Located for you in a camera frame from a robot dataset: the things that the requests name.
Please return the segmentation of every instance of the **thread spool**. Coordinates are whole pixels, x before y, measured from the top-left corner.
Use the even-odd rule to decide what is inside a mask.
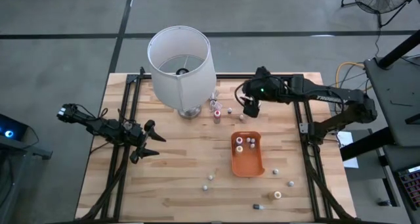
[[[236,151],[236,154],[241,154],[243,152],[243,147],[237,146],[235,151]]]
[[[282,197],[282,194],[279,191],[274,191],[268,194],[270,200],[279,200]]]
[[[243,139],[241,137],[236,138],[236,146],[240,146],[243,143]]]
[[[220,123],[221,122],[221,112],[219,110],[215,111],[215,115],[213,116],[213,121],[215,123]]]

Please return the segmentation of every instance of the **wooden tabletop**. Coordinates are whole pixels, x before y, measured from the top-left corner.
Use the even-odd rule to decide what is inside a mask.
[[[109,109],[106,118],[118,118],[126,75],[109,77],[102,104]],[[322,84],[320,73],[304,75]],[[167,142],[148,140],[147,147],[160,155],[147,157],[135,165],[129,162],[120,221],[313,221],[293,104],[262,102],[259,117],[246,118],[241,123],[242,108],[234,99],[234,90],[241,82],[240,79],[218,80],[223,109],[221,123],[214,124],[208,101],[196,119],[185,120],[157,99],[151,80],[142,81],[136,121],[143,124],[155,120],[156,132]],[[330,117],[327,103],[311,101],[310,106],[315,121]],[[231,115],[227,114],[227,108],[233,109]],[[243,178],[232,173],[230,136],[235,131],[261,134],[265,172],[260,177]],[[97,137],[93,148],[103,143],[104,139]],[[111,154],[112,146],[107,145],[90,156],[76,217],[86,214],[104,190]],[[321,157],[327,186],[340,205],[355,216],[337,143],[325,141]],[[274,175],[273,169],[278,169],[279,174]],[[209,175],[215,178],[210,181]],[[295,185],[288,187],[289,181]],[[207,191],[203,191],[204,185],[208,186]],[[270,201],[268,194],[274,191],[280,191],[282,197]],[[110,208],[114,206],[115,193],[116,189]],[[324,213],[319,190],[317,197]],[[253,204],[261,204],[266,209],[253,210]]]

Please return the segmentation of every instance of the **white paper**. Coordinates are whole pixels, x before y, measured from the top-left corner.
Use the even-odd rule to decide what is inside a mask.
[[[352,133],[348,131],[340,131],[337,134],[337,138],[340,141],[340,148],[343,148],[350,143],[353,143]],[[345,168],[359,168],[357,158],[352,158],[344,162]]]

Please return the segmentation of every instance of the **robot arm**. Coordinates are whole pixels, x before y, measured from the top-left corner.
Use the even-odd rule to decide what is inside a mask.
[[[76,104],[64,104],[57,114],[59,120],[68,123],[80,123],[92,135],[100,135],[106,141],[114,145],[131,145],[136,150],[130,156],[132,163],[136,164],[139,158],[146,156],[159,155],[158,152],[145,148],[147,138],[166,142],[155,131],[155,121],[148,120],[143,128],[140,124],[126,121],[124,124],[115,119],[107,120],[102,116],[96,118],[81,112]]]
[[[320,145],[328,132],[341,130],[350,123],[369,123],[376,119],[375,103],[359,89],[338,89],[325,85],[316,85],[302,74],[272,76],[264,67],[257,68],[252,79],[242,84],[243,113],[256,118],[259,113],[259,101],[304,102],[317,100],[340,103],[344,110],[323,122],[299,125],[302,133],[308,133],[311,143]]]

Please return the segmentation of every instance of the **metal bracket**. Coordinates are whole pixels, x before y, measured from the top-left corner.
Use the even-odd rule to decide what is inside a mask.
[[[307,123],[299,123],[299,131],[301,133],[308,133],[308,124]]]

